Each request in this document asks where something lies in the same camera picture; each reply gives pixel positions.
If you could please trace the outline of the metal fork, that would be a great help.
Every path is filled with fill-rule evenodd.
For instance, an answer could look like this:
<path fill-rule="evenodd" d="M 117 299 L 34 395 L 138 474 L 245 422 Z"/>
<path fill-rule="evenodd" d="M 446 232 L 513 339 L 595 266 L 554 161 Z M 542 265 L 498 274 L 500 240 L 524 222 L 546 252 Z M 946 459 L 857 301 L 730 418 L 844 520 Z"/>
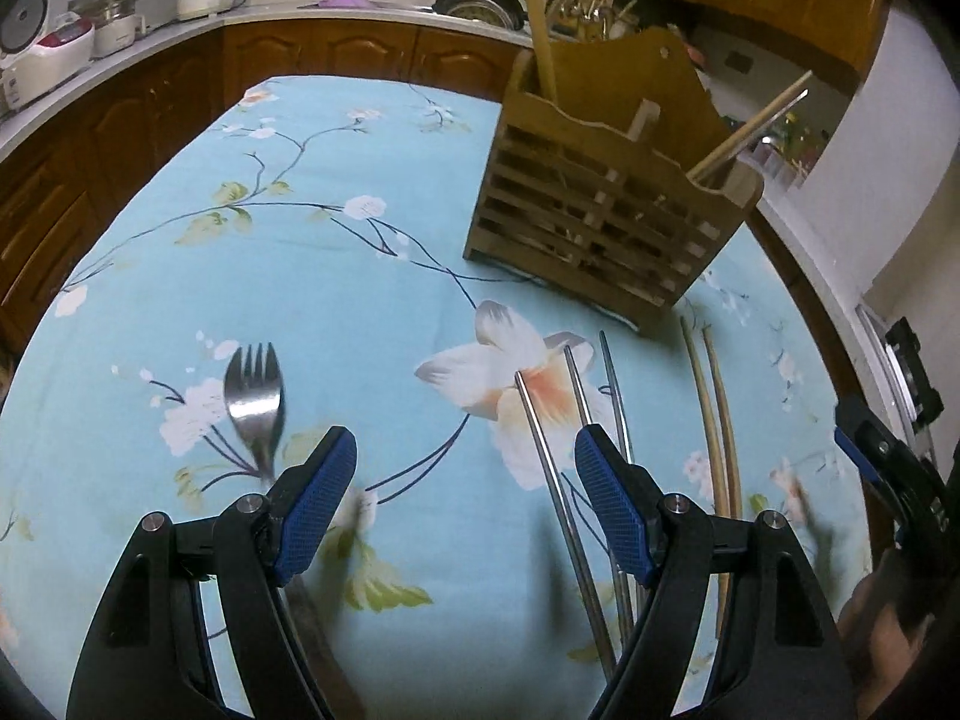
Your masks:
<path fill-rule="evenodd" d="M 271 344 L 247 346 L 231 358 L 224 405 L 251 452 L 268 491 L 283 472 L 275 455 L 285 426 L 285 388 Z M 363 718 L 358 692 L 335 658 L 319 621 L 319 600 L 302 574 L 277 587 L 265 564 L 268 491 L 231 504 L 217 536 L 224 621 L 254 715 L 278 710 L 290 718 Z"/>

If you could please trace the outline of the wooden chopstick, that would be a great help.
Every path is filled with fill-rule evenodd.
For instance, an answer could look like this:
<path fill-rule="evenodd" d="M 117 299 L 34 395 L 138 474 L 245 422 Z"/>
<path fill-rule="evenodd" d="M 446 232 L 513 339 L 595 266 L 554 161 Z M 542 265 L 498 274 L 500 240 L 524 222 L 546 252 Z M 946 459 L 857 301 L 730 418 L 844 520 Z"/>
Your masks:
<path fill-rule="evenodd" d="M 718 408 L 719 427 L 721 428 L 722 451 L 724 452 L 724 468 L 726 468 L 727 499 L 729 499 L 729 517 L 737 520 L 743 519 L 742 505 L 742 483 L 740 483 L 739 457 L 737 457 L 736 434 L 734 434 L 734 423 L 732 422 L 731 408 L 729 408 L 729 398 L 727 398 L 726 385 L 722 378 L 721 366 L 719 366 L 719 356 L 716 353 L 715 340 L 711 328 L 704 327 L 701 330 L 704 348 L 708 355 L 709 371 L 715 387 L 716 408 Z"/>
<path fill-rule="evenodd" d="M 697 348 L 695 348 L 693 333 L 685 319 L 680 319 L 680 330 L 682 330 L 683 344 L 685 344 L 686 354 L 690 361 L 690 367 L 692 367 L 693 382 L 695 382 L 698 405 L 700 405 L 701 421 L 703 421 L 704 438 L 706 439 L 706 456 L 708 457 L 709 474 L 711 475 L 713 497 L 715 498 L 715 514 L 718 517 L 727 517 L 731 513 L 731 507 L 729 507 L 726 466 L 724 466 L 724 455 L 722 455 L 715 410 L 713 410 L 713 403 L 711 403 L 711 397 L 709 396 L 700 356 L 698 356 Z"/>

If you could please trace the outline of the metal spoon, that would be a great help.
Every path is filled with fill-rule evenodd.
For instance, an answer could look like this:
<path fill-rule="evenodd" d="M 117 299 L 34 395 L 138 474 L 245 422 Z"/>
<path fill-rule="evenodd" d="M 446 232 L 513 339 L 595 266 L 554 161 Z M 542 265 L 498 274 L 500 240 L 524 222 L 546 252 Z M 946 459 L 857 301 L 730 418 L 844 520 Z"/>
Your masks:
<path fill-rule="evenodd" d="M 814 79 L 812 70 L 805 70 L 802 75 L 792 82 L 787 88 L 784 88 L 776 98 L 763 108 L 757 114 L 748 119 L 729 137 L 716 146 L 713 151 L 709 151 L 703 160 L 699 160 L 690 171 L 686 173 L 686 178 L 693 184 L 704 184 L 709 177 L 714 176 L 721 167 L 734 161 L 737 154 L 747 148 L 754 141 L 768 130 L 783 115 L 788 114 L 800 101 L 804 101 L 811 91 L 811 81 Z"/>

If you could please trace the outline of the metal chopstick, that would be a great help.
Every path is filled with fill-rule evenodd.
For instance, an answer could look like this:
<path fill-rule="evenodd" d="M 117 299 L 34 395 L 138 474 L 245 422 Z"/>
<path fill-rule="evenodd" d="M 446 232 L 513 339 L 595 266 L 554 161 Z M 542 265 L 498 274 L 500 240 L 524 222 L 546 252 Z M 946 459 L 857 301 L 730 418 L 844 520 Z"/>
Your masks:
<path fill-rule="evenodd" d="M 521 399 L 521 405 L 523 405 L 524 408 L 524 415 L 526 415 L 527 422 L 529 423 L 532 440 L 534 440 L 535 452 L 537 452 L 539 456 L 542 473 L 544 473 L 545 483 L 547 483 L 548 494 L 550 494 L 551 505 L 553 505 L 558 525 L 562 528 L 563 541 L 566 544 L 569 559 L 571 559 L 574 577 L 576 577 L 576 583 L 578 583 L 579 593 L 581 594 L 581 600 L 583 600 L 587 621 L 589 621 L 590 632 L 592 632 L 592 637 L 594 637 L 594 644 L 596 644 L 597 655 L 599 655 L 605 681 L 610 683 L 615 674 L 615 668 L 617 668 L 617 661 L 615 661 L 615 655 L 613 655 L 612 640 L 610 640 L 607 624 L 605 624 L 604 613 L 602 613 L 602 606 L 599 601 L 599 595 L 597 595 L 596 585 L 594 585 L 594 580 L 592 580 L 589 561 L 587 561 L 586 553 L 584 552 L 578 527 L 576 527 L 576 522 L 574 522 L 573 509 L 571 509 L 571 504 L 569 504 L 566 493 L 563 491 L 562 478 L 560 478 L 558 466 L 556 466 L 553 455 L 551 455 L 544 426 L 542 426 L 539 415 L 537 415 L 534 398 L 532 398 L 529 387 L 527 387 L 526 379 L 524 379 L 521 372 L 514 374 L 514 383 L 516 383 L 517 393 Z"/>
<path fill-rule="evenodd" d="M 579 374 L 576 356 L 569 344 L 563 346 L 566 369 L 568 369 L 574 403 L 578 408 L 579 419 L 583 423 L 574 442 L 574 461 L 578 468 L 581 483 L 597 520 L 607 538 L 607 552 L 612 567 L 613 594 L 617 605 L 617 624 L 619 624 L 622 652 L 635 627 L 630 585 L 626 576 L 633 572 L 638 559 L 638 567 L 644 569 L 644 543 L 641 522 L 631 510 L 630 500 L 626 497 L 623 484 L 615 473 L 615 460 L 620 460 L 619 450 L 612 444 L 604 426 L 592 419 L 592 410 L 584 388 L 583 378 Z"/>
<path fill-rule="evenodd" d="M 628 422 L 626 422 L 625 404 L 623 403 L 619 376 L 617 376 L 617 369 L 615 369 L 615 362 L 613 362 L 612 349 L 610 349 L 607 333 L 605 333 L 604 330 L 599 332 L 599 344 L 601 345 L 601 355 L 604 360 L 607 385 L 608 388 L 610 388 L 610 398 L 612 398 L 617 444 L 619 444 L 619 450 L 623 460 L 626 461 L 628 465 L 631 465 L 631 463 L 633 463 L 633 447 L 631 447 L 630 427 L 628 427 Z"/>

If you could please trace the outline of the blue floral tablecloth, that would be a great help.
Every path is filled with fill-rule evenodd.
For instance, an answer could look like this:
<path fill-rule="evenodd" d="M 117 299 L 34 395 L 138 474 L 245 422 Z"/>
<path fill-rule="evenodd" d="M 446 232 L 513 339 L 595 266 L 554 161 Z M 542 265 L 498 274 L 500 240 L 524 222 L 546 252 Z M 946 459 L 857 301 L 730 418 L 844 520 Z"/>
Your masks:
<path fill-rule="evenodd" d="M 791 520 L 832 606 L 871 567 L 836 397 L 739 231 L 656 332 L 464 259 L 500 111 L 335 76 L 251 89 L 55 280 L 2 411 L 2 647 L 53 713 L 142 515 L 215 515 L 270 473 L 223 403 L 235 351 L 285 379 L 278 468 L 352 429 L 304 621 L 366 718 L 583 718 L 604 684 L 527 423 L 568 493 L 573 388 L 636 460 L 713 502 L 701 392 L 729 401 L 742 507 Z"/>

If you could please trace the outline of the wooden utensil holder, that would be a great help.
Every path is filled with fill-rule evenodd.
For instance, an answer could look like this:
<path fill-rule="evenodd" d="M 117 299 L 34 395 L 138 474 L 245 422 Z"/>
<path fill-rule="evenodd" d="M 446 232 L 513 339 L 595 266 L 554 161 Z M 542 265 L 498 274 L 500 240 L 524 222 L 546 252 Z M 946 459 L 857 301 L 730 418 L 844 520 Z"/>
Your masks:
<path fill-rule="evenodd" d="M 685 44 L 664 28 L 534 52 L 505 87 L 464 254 L 494 260 L 646 327 L 669 312 L 763 193 L 737 161 L 692 172 L 726 140 Z"/>

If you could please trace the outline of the long wooden spoon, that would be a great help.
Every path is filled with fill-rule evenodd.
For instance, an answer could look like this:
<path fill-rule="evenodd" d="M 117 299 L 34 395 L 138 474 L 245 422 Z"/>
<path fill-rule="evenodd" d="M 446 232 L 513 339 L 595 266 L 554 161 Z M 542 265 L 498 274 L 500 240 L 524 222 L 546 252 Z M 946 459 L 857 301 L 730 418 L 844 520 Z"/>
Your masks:
<path fill-rule="evenodd" d="M 539 73 L 540 89 L 551 103 L 558 103 L 558 89 L 556 89 L 555 64 L 551 54 L 550 36 L 548 36 L 547 18 L 545 18 L 544 0 L 526 0 L 527 19 L 532 32 L 537 73 Z"/>

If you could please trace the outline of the countertop utensil rack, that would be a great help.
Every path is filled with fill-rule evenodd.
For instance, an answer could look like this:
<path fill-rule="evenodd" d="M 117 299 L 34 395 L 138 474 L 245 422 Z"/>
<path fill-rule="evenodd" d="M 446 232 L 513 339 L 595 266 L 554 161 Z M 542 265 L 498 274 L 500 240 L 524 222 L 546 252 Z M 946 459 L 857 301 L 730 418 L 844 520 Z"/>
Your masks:
<path fill-rule="evenodd" d="M 547 28 L 579 43 L 598 43 L 619 37 L 619 23 L 635 2 L 617 10 L 615 0 L 550 0 Z"/>

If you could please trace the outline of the purple cutting mat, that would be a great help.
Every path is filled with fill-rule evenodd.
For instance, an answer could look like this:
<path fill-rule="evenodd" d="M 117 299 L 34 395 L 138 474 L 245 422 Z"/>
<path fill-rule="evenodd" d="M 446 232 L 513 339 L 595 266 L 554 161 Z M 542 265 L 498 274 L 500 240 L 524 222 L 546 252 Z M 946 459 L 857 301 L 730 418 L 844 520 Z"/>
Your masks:
<path fill-rule="evenodd" d="M 319 0 L 317 2 L 319 8 L 327 8 L 330 10 L 377 10 L 379 8 L 378 4 L 375 4 L 373 0 Z"/>

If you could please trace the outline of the small white cooker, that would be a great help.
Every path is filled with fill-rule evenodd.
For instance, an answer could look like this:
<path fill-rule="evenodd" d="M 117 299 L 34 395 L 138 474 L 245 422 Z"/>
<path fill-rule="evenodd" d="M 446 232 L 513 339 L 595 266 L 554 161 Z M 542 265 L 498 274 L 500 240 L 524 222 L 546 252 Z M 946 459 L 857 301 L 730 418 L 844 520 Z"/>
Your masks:
<path fill-rule="evenodd" d="M 105 8 L 94 18 L 94 59 L 132 47 L 143 32 L 143 16 L 123 8 Z"/>

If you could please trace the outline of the black wok pan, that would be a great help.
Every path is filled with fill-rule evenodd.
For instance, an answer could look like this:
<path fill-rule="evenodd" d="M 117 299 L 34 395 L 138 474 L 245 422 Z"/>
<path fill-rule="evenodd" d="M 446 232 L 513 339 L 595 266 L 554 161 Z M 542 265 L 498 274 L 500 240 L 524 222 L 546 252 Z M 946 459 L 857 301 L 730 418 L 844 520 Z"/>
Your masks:
<path fill-rule="evenodd" d="M 526 24 L 526 10 L 521 0 L 434 0 L 433 11 L 509 31 L 521 31 Z"/>

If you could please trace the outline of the white rice cooker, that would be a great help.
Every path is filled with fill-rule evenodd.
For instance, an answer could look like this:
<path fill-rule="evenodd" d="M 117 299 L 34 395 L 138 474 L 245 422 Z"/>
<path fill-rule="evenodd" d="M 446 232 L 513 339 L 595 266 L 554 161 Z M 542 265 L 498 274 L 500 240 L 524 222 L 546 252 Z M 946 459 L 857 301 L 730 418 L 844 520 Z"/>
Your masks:
<path fill-rule="evenodd" d="M 2 18 L 2 103 L 16 112 L 83 70 L 93 57 L 93 21 L 53 13 L 55 0 L 14 0 Z"/>

